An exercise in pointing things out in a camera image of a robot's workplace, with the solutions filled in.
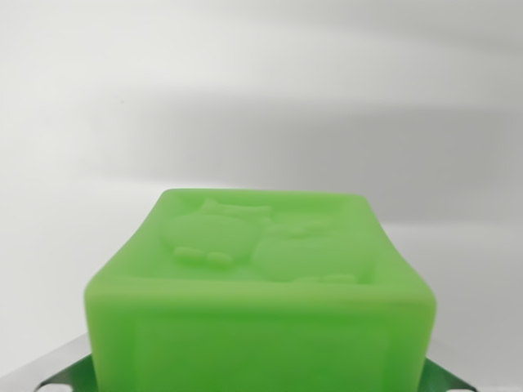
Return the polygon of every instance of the green soap bar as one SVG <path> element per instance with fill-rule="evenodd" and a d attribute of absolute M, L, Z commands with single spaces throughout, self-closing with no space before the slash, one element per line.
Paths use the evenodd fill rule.
<path fill-rule="evenodd" d="M 100 392 L 415 392 L 436 302 L 361 196 L 172 189 L 86 308 Z"/>

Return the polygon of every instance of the white wall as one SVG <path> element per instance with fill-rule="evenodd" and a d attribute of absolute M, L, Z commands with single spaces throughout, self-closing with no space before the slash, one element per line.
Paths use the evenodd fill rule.
<path fill-rule="evenodd" d="M 0 374 L 85 330 L 163 188 L 365 194 L 432 355 L 523 385 L 523 4 L 0 2 Z"/>

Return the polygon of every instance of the soap bar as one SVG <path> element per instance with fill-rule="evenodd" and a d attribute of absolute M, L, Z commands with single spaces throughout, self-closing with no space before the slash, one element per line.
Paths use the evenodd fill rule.
<path fill-rule="evenodd" d="M 85 294 L 100 392 L 415 392 L 430 288 L 364 197 L 164 192 Z"/>

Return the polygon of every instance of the embossed cartoon figure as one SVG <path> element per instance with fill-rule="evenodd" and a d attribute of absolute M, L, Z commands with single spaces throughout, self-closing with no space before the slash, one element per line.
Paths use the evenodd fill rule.
<path fill-rule="evenodd" d="M 271 208 L 219 203 L 208 198 L 190 214 L 168 223 L 165 232 L 175 262 L 227 270 L 248 263 Z"/>

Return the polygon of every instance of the embossed design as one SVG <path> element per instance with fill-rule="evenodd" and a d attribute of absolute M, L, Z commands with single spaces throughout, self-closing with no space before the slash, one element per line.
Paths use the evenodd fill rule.
<path fill-rule="evenodd" d="M 243 266 L 276 282 L 356 284 L 362 255 L 329 216 L 285 216 L 269 206 L 239 206 L 208 198 L 169 221 L 172 258 L 185 267 L 227 271 Z"/>
<path fill-rule="evenodd" d="M 270 224 L 268 206 L 236 206 L 208 198 L 195 212 L 172 219 L 165 237 L 183 265 L 230 270 L 246 263 Z"/>

